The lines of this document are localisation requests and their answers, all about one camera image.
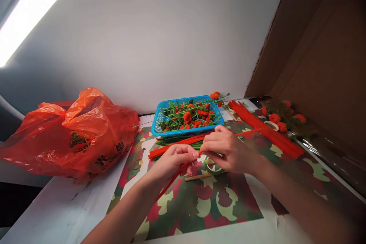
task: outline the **fluorescent light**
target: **fluorescent light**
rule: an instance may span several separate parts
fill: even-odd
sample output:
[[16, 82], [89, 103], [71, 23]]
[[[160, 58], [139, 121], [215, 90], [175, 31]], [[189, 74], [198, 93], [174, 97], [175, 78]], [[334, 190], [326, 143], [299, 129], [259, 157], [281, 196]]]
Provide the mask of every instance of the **fluorescent light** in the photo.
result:
[[13, 53], [57, 0], [19, 0], [0, 29], [0, 67]]

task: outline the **plastic bag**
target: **plastic bag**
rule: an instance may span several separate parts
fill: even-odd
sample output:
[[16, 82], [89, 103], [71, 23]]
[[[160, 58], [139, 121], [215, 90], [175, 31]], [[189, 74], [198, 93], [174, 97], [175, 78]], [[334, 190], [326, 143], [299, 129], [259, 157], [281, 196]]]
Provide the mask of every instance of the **plastic bag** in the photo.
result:
[[[137, 112], [114, 105], [96, 88], [87, 88], [67, 111], [42, 103], [28, 113], [3, 143], [0, 156], [39, 175], [93, 178], [127, 154], [139, 120]], [[85, 138], [86, 149], [70, 147], [75, 133]]]

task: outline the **table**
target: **table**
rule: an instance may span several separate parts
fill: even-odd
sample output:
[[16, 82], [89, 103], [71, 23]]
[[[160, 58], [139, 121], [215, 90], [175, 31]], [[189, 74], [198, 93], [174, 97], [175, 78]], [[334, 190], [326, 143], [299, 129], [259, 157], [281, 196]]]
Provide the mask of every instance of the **table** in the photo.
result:
[[[257, 109], [248, 99], [241, 101], [248, 105], [249, 110]], [[220, 108], [220, 111], [224, 120], [231, 119], [224, 109]], [[141, 117], [141, 123], [149, 120], [151, 116]], [[126, 159], [127, 157], [124, 157], [114, 167], [88, 184], [74, 185], [71, 178], [54, 177], [3, 237], [0, 244], [80, 243], [105, 216]], [[326, 166], [324, 168], [354, 192], [330, 168]], [[198, 240], [219, 243], [227, 241], [228, 238], [231, 238], [232, 242], [243, 242], [245, 238], [246, 243], [312, 243], [309, 236], [289, 214], [276, 213], [270, 202], [271, 194], [258, 180], [250, 175], [245, 177], [264, 218], [147, 242], [174, 241], [186, 244]]]

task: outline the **basket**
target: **basket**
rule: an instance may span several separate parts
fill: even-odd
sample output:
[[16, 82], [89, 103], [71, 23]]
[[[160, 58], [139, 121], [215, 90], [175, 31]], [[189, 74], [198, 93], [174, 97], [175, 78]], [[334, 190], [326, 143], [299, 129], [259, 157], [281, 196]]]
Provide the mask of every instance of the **basket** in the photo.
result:
[[[161, 137], [175, 137], [175, 136], [183, 136], [183, 135], [197, 135], [200, 133], [204, 133], [207, 131], [213, 130], [217, 125], [223, 125], [224, 124], [224, 118], [221, 116], [219, 121], [215, 125], [201, 127], [201, 128], [191, 128], [187, 130], [175, 130], [175, 131], [168, 131], [168, 132], [161, 132], [163, 129], [160, 127], [160, 122], [163, 120], [167, 121], [169, 120], [169, 117], [163, 118], [164, 114], [162, 113], [167, 108], [169, 108], [169, 102], [172, 102], [176, 104], [178, 102], [179, 104], [185, 104], [186, 102], [189, 102], [191, 99], [193, 99], [193, 103], [197, 101], [204, 102], [207, 99], [210, 99], [208, 95], [202, 95], [202, 96], [196, 96], [196, 97], [188, 97], [188, 98], [180, 98], [180, 99], [174, 99], [174, 100], [167, 100], [159, 103], [159, 105], [156, 108], [156, 113], [154, 116], [154, 122], [152, 123], [151, 127], [151, 133], [155, 136], [161, 136]], [[210, 104], [210, 110], [214, 112], [220, 113], [218, 107], [216, 104]]]

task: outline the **camouflage mat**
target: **camouflage mat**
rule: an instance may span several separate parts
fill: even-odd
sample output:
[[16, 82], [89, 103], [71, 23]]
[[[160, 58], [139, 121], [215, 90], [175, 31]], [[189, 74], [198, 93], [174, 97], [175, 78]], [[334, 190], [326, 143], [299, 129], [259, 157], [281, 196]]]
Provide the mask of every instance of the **camouflage mat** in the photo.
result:
[[[254, 114], [265, 121], [261, 110]], [[225, 121], [224, 126], [234, 133], [244, 132], [251, 127], [234, 113], [238, 121]], [[141, 128], [129, 153], [121, 178], [109, 205], [108, 212], [120, 201], [126, 184], [141, 172], [138, 168], [143, 156], [159, 148], [151, 127]], [[339, 210], [357, 218], [365, 205], [325, 170], [310, 154], [305, 153], [297, 160], [288, 158], [283, 152], [259, 133], [242, 138], [247, 146], [255, 147], [260, 154], [289, 174], [293, 179], [320, 195]], [[193, 167], [193, 175], [206, 173], [203, 165], [205, 156]], [[149, 170], [153, 161], [148, 161]], [[175, 234], [199, 231], [234, 223], [263, 218], [257, 202], [243, 174], [223, 173], [216, 177], [206, 177], [186, 182], [178, 177], [167, 192], [154, 204], [147, 218], [139, 228], [134, 241], [143, 241]], [[278, 215], [287, 210], [271, 197], [271, 203]]]

